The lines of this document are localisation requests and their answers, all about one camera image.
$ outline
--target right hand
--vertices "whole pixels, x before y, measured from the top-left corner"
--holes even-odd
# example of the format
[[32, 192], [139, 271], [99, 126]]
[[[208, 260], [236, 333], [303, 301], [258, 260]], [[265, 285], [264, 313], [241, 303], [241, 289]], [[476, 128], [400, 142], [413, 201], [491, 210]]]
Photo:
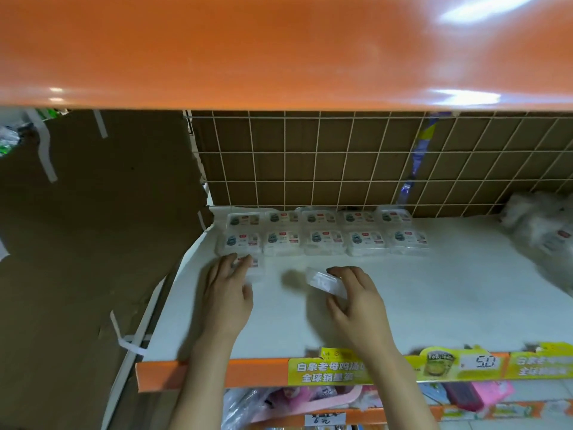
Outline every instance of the right hand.
[[370, 276], [360, 267], [330, 267], [326, 271], [342, 280], [348, 307], [342, 310], [331, 294], [326, 298], [326, 306], [335, 325], [362, 361], [368, 365], [396, 354], [386, 307]]

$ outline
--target price label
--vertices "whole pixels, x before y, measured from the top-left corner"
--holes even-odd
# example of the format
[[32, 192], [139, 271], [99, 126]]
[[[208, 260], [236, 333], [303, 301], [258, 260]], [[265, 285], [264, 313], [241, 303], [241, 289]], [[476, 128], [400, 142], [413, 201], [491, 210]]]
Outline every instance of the price label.
[[460, 369], [462, 371], [472, 370], [497, 370], [501, 365], [501, 359], [493, 354], [461, 354]]
[[304, 416], [304, 426], [344, 426], [346, 425], [346, 412], [313, 413]]

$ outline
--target clear plastic box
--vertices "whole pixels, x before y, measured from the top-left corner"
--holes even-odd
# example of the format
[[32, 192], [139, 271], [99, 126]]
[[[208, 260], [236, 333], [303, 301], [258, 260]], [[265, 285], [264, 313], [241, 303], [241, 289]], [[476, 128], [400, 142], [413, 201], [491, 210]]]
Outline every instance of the clear plastic box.
[[376, 224], [373, 211], [340, 211], [340, 222], [345, 228]]
[[304, 226], [336, 226], [336, 212], [330, 210], [303, 211]]
[[266, 256], [297, 256], [303, 254], [300, 232], [296, 229], [281, 229], [265, 233], [262, 252]]
[[389, 232], [391, 252], [402, 254], [427, 254], [429, 245], [426, 233], [414, 228], [398, 228]]
[[345, 252], [344, 237], [339, 229], [307, 229], [304, 252], [307, 255], [340, 255]]
[[219, 239], [218, 252], [221, 256], [261, 253], [261, 237], [258, 232], [227, 231]]
[[261, 226], [261, 213], [233, 213], [227, 216], [227, 229]]
[[346, 234], [350, 256], [375, 256], [390, 252], [386, 238], [373, 229], [360, 229]]
[[311, 287], [321, 289], [334, 296], [347, 298], [346, 288], [342, 281], [328, 273], [320, 272], [312, 267], [306, 267], [306, 283]]
[[[233, 264], [231, 264], [232, 272], [235, 271], [235, 268], [238, 266], [239, 262], [246, 256], [247, 255], [237, 257]], [[248, 268], [247, 275], [245, 276], [245, 280], [247, 282], [255, 282], [259, 279], [262, 279], [265, 275], [264, 257], [260, 256], [259, 254], [251, 254], [251, 256], [253, 257], [253, 263]]]
[[299, 217], [297, 211], [267, 211], [265, 213], [267, 224], [278, 226], [298, 226]]
[[378, 221], [384, 225], [411, 225], [412, 215], [408, 210], [380, 209], [376, 210]]

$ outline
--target plastic strap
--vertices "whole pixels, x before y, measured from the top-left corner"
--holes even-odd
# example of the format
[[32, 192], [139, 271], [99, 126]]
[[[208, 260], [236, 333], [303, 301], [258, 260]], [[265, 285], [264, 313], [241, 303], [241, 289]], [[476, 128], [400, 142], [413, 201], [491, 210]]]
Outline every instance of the plastic strap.
[[412, 171], [408, 176], [408, 180], [400, 189], [400, 194], [398, 195], [398, 200], [396, 202], [398, 205], [405, 205], [407, 203], [408, 197], [410, 196], [410, 190], [412, 189], [416, 179], [416, 174], [418, 173], [418, 169], [422, 164], [422, 159], [424, 158], [424, 155], [426, 155], [428, 145], [434, 136], [436, 123], [438, 123], [440, 117], [450, 116], [451, 114], [451, 112], [438, 112], [430, 114], [430, 121], [428, 126], [419, 134], [418, 144], [412, 151]]

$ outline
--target wire grid panel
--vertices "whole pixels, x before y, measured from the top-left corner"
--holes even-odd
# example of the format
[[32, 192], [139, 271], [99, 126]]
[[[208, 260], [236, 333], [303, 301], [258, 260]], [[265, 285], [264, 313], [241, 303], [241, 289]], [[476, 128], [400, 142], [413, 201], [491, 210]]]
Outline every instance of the wire grid panel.
[[[428, 123], [421, 112], [186, 112], [216, 205], [339, 209], [395, 203]], [[573, 114], [440, 118], [406, 208], [497, 213], [514, 191], [573, 191]]]

